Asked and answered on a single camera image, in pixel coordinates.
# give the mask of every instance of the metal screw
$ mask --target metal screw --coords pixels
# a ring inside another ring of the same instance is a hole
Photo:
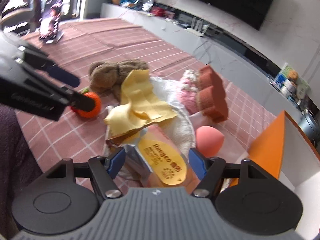
[[[118,189],[110,189],[107,190],[105,194],[108,198],[117,198],[121,196],[121,191]]]
[[[206,189],[198,188],[193,191],[193,195],[196,197],[207,197],[210,192]]]

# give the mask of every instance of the blue gripper pad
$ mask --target blue gripper pad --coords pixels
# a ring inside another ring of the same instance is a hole
[[[47,68],[47,73],[49,76],[69,85],[74,88],[80,85],[80,79],[75,75],[69,73],[68,71],[64,70],[63,68],[58,67],[57,65],[50,66]]]
[[[207,174],[208,170],[205,164],[205,159],[195,148],[191,148],[189,150],[189,164],[195,174],[198,176],[199,180],[202,180]]]
[[[125,162],[125,150],[122,148],[117,154],[115,154],[110,159],[109,168],[107,169],[107,173],[111,177],[111,179],[114,179],[117,175],[122,166]]]

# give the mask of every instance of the pink makeup sponge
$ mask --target pink makeup sponge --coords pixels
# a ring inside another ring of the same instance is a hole
[[[196,148],[206,158],[215,156],[223,145],[224,135],[211,126],[196,130]]]

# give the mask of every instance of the yellow cloth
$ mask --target yellow cloth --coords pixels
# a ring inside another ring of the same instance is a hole
[[[115,137],[176,115],[153,93],[149,70],[132,70],[121,85],[121,105],[112,109],[104,122]]]

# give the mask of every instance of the dark purple cloth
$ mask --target dark purple cloth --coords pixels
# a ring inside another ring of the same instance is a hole
[[[42,174],[12,108],[0,105],[0,233],[8,236],[12,200]]]

